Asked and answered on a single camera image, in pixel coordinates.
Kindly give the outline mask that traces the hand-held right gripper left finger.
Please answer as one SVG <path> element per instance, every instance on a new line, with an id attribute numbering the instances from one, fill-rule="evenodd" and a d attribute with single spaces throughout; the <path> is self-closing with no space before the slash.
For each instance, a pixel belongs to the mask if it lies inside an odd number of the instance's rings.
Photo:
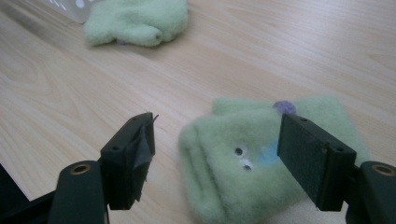
<path id="1" fill-rule="evenodd" d="M 129 210 L 140 200 L 155 155 L 154 120 L 130 118 L 96 161 L 79 161 L 59 174 L 48 224 L 109 224 L 110 210 Z"/>

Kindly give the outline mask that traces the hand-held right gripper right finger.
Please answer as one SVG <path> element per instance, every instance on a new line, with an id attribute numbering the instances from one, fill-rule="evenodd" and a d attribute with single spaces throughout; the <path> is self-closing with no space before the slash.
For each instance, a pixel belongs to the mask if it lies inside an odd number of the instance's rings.
<path id="1" fill-rule="evenodd" d="M 396 224 L 396 167 L 357 166 L 357 152 L 309 119 L 282 116 L 277 156 L 322 212 L 347 205 L 346 224 Z"/>

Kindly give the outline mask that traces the green fleece mitten with eyes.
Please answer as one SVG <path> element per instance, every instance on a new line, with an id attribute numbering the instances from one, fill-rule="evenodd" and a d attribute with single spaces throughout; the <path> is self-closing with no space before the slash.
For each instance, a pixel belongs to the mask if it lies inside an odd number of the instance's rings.
<path id="1" fill-rule="evenodd" d="M 189 203 L 204 224 L 261 224 L 305 198 L 276 154 L 281 118 L 302 116 L 357 151 L 369 150 L 334 97 L 296 101 L 218 98 L 178 138 Z"/>

